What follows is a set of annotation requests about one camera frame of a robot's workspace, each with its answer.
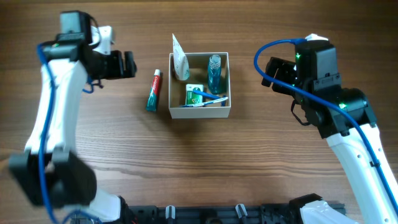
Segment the Colgate toothpaste tube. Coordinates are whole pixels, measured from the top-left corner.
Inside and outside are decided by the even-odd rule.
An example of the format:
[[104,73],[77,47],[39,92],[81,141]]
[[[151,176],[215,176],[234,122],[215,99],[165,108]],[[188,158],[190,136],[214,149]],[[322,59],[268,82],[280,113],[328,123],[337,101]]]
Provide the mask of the Colgate toothpaste tube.
[[154,72],[154,78],[150,88],[149,98],[147,100],[147,105],[146,105],[147,111],[153,111],[153,112],[157,111],[157,103],[159,98],[159,89],[161,81],[162,81],[161,71],[159,69],[156,69]]

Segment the white lotion tube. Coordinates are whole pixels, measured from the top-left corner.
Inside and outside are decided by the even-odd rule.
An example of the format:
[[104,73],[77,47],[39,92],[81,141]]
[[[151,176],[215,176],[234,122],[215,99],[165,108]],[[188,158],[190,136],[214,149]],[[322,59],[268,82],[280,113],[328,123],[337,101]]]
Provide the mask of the white lotion tube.
[[174,34],[172,34],[172,45],[176,78],[181,81],[188,80],[190,76],[188,59]]

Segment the blue white toothbrush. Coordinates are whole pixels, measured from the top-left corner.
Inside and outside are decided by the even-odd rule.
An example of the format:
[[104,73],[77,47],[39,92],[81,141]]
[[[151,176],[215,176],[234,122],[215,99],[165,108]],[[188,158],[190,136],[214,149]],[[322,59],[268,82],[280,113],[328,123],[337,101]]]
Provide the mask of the blue white toothbrush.
[[196,108],[196,107],[202,107],[202,106],[210,105],[210,104],[214,104],[214,103],[221,103],[228,99],[229,99],[228,97],[224,97],[224,98],[218,98],[215,100],[206,101],[206,102],[202,102],[202,103],[195,103],[195,104],[190,104],[190,105],[180,105],[180,107],[181,108]]

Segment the blue Listerine mouthwash bottle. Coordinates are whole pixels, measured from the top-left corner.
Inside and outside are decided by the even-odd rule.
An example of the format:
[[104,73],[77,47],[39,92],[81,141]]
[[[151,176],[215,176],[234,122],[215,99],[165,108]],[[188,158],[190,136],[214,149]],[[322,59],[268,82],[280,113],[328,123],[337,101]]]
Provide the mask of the blue Listerine mouthwash bottle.
[[212,55],[208,62],[208,89],[214,94],[220,94],[222,91],[221,84],[221,57]]

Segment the blue disposable razor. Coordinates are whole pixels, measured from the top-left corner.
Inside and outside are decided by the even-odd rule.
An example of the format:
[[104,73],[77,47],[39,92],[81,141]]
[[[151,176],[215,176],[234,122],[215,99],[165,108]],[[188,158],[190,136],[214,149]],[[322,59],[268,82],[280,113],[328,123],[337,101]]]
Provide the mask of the blue disposable razor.
[[196,95],[200,95],[200,96],[202,96],[204,98],[208,98],[208,99],[210,99],[210,101],[218,99],[218,98],[221,98],[219,96],[212,95],[212,94],[206,93],[204,91],[200,91],[200,90],[193,90],[193,93],[196,94]]

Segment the green white soap packet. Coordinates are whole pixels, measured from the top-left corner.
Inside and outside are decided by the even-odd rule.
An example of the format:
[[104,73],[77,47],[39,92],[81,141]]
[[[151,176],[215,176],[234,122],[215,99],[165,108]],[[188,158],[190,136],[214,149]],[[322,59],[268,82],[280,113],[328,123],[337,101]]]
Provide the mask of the green white soap packet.
[[193,92],[194,90],[203,91],[204,85],[186,84],[186,99],[185,99],[186,105],[193,105],[203,102],[203,97],[201,95],[197,95],[196,93],[194,93]]

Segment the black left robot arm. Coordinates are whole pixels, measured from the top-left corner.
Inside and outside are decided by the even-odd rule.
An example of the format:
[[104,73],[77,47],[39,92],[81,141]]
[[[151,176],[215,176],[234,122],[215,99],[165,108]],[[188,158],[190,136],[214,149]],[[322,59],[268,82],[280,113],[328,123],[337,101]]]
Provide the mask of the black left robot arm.
[[131,78],[132,52],[95,50],[83,40],[44,42],[37,46],[42,91],[32,134],[9,170],[21,189],[52,222],[57,208],[95,223],[136,223],[126,201],[97,186],[96,175],[76,154],[76,124],[85,85],[103,79]]

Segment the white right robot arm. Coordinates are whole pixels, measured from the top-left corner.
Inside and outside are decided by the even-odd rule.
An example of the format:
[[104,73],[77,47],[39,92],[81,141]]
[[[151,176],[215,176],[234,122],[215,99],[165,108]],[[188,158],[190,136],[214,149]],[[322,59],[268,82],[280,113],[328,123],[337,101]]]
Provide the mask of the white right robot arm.
[[359,89],[341,87],[335,62],[321,72],[300,75],[295,63],[272,57],[261,72],[262,85],[293,96],[305,124],[318,128],[346,173],[364,221],[397,223],[397,182],[368,99]]

